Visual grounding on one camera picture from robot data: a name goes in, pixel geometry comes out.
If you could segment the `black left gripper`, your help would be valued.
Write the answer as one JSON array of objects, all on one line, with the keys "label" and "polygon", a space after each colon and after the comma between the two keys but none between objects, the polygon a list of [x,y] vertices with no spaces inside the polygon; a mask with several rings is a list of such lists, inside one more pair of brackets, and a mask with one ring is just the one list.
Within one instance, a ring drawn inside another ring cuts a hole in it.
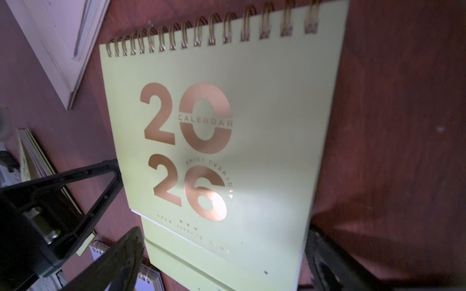
[{"label": "black left gripper", "polygon": [[[61,192],[69,184],[112,174],[85,214]],[[123,187],[117,160],[1,189],[1,290],[25,291],[74,255]]]}]

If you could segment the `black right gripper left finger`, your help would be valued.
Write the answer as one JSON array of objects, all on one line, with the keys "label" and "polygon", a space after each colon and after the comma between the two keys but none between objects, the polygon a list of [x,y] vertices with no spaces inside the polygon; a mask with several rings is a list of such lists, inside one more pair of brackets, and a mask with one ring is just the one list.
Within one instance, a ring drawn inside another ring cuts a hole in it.
[{"label": "black right gripper left finger", "polygon": [[133,227],[63,290],[133,291],[142,260],[143,235]]}]

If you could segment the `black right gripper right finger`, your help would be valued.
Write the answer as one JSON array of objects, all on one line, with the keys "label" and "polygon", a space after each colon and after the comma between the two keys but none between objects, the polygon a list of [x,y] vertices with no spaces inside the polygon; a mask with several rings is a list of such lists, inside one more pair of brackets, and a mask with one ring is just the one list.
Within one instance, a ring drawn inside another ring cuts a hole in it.
[{"label": "black right gripper right finger", "polygon": [[309,226],[305,256],[316,291],[392,290],[314,224]]}]

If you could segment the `green 2026 desk calendar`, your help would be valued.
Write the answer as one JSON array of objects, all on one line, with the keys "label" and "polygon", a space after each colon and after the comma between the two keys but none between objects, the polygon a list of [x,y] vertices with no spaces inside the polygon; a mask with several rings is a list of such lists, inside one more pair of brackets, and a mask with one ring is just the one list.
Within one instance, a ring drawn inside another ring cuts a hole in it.
[{"label": "green 2026 desk calendar", "polygon": [[271,3],[100,46],[150,262],[193,291],[294,291],[348,1]]}]

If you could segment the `purple 2026 desk calendar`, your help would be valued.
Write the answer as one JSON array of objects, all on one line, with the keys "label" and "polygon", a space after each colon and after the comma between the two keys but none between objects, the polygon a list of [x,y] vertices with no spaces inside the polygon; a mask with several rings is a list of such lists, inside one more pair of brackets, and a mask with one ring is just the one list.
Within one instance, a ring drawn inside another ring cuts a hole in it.
[{"label": "purple 2026 desk calendar", "polygon": [[[100,240],[94,240],[89,245],[93,259],[96,261],[104,252],[110,249],[110,246]],[[165,291],[160,272],[152,267],[142,263],[139,267],[135,291]]]}]

